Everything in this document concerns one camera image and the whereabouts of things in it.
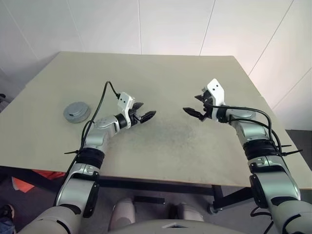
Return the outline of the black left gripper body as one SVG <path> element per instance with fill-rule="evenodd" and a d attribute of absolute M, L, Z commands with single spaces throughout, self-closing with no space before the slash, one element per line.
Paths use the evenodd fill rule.
<path fill-rule="evenodd" d="M 131 127 L 135 126 L 138 123 L 143 123 L 143 118 L 137 115 L 137 111 L 135 109 L 130 109 L 128 111 L 128 116 L 130 118 Z"/>

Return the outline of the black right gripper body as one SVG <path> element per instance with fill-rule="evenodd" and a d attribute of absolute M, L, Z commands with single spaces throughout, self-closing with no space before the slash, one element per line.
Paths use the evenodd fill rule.
<path fill-rule="evenodd" d="M 213 112 L 213 97 L 209 91 L 205 91 L 201 96 L 201 101 L 203 103 L 203 111 L 204 114 L 200 118 L 201 121 L 204 121 L 205 119 L 212 118 L 212 112 Z"/>

